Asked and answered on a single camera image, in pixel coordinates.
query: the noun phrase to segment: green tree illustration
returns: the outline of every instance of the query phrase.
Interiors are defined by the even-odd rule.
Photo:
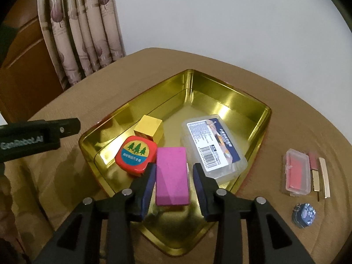
[[[133,147],[134,147],[134,142],[131,145],[129,145],[127,148],[130,150],[133,150]]]
[[[140,150],[140,146],[141,146],[141,145],[142,145],[142,144],[139,143],[139,144],[133,149],[133,152],[139,153],[139,150]]]
[[[146,149],[146,147],[144,147],[139,153],[140,153],[141,155],[144,155],[144,154],[145,154],[145,149]]]

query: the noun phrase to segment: white label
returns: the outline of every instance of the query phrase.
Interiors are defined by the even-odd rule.
[[[228,161],[206,120],[187,123],[187,127],[207,172],[228,165]]]

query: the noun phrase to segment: floral curtain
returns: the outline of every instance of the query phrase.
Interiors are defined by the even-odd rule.
[[[113,0],[37,0],[39,22],[63,89],[123,56]]]

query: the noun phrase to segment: round table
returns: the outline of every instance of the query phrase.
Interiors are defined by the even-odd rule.
[[[350,143],[318,111],[274,82],[214,59],[159,48],[142,50],[103,68],[32,118],[78,117],[82,126],[80,134],[62,139],[59,150],[15,160],[6,166],[16,223],[32,258],[80,201],[87,196],[105,197],[80,152],[80,135],[133,97],[189,68],[219,78],[272,109],[262,146],[237,196],[254,199],[261,195],[268,199],[317,264],[327,264],[335,258],[351,232]],[[290,148],[313,150],[326,159],[331,198],[318,202],[316,193],[291,197],[281,191],[282,158]],[[292,223],[291,215],[293,207],[303,202],[312,204],[317,216],[311,227],[299,229]],[[192,251],[177,258],[163,254],[139,232],[132,231],[136,263],[210,264],[216,229],[213,227]],[[245,246],[244,255],[248,255]]]

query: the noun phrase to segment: barcode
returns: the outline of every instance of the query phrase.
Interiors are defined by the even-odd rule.
[[[218,164],[218,162],[216,161],[216,159],[214,158],[212,149],[210,149],[209,146],[204,147],[204,148],[200,148],[199,152],[201,153],[203,160],[204,160],[204,165],[207,168],[211,168],[214,167]]]

